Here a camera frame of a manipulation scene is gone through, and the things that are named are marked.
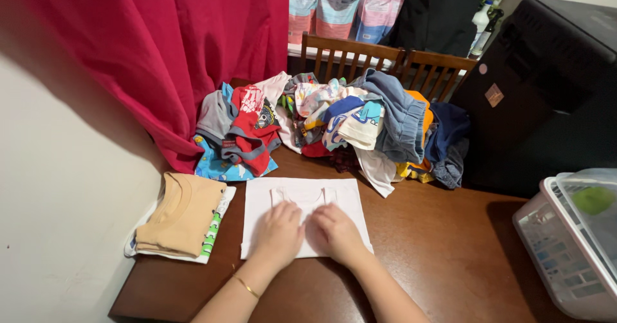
plastic storage container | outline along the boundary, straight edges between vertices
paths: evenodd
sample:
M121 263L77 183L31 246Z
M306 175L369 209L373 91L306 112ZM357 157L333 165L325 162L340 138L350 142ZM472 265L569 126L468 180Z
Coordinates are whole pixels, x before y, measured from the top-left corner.
M617 322L617 170L548 177L513 216L555 305Z

red curtain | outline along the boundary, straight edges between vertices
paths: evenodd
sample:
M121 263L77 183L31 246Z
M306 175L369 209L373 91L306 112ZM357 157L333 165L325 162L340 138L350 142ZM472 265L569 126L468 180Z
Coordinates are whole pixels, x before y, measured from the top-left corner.
M174 169L193 173L206 94L286 70L289 0L26 0L124 104Z

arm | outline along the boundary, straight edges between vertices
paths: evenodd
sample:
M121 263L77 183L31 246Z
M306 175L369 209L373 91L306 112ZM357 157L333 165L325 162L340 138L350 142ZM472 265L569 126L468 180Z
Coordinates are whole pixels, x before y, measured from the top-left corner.
M358 228L338 206L328 204L316 209L310 223L310 227L320 230L312 233L317 235L314 242L318 247L356 276L378 322L429 322L412 298L366 249Z
M304 240L304 225L298 226L301 213L296 204L283 201L264 215L255 252L236 272L256 294L263 294L274 276L298 254ZM257 301L255 295L232 277L191 323L247 322Z

clothing tag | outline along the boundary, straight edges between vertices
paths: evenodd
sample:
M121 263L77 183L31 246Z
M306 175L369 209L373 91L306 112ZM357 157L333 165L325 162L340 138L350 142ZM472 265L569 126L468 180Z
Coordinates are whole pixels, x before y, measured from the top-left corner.
M489 101L491 107L497 106L497 104L504 98L504 94L499 90L499 87L495 83L490 86L489 91L484 93L484 96Z
M223 141L221 141L221 147L223 148L232 148L235 146L236 146L235 139L224 139Z

black fabric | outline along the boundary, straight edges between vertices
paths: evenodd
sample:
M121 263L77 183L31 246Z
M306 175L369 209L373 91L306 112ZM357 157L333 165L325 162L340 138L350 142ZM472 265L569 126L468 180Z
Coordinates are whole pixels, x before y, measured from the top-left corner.
M380 44L467 57L476 35L471 21L481 0L405 0Z

